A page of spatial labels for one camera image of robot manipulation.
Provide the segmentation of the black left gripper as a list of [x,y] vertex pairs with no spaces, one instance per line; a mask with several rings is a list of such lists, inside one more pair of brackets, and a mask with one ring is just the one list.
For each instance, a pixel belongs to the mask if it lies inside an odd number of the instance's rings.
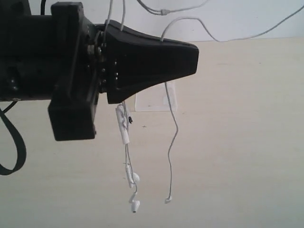
[[89,54],[96,29],[81,2],[32,15],[27,1],[0,4],[0,99],[49,100],[57,141],[95,137],[98,78]]

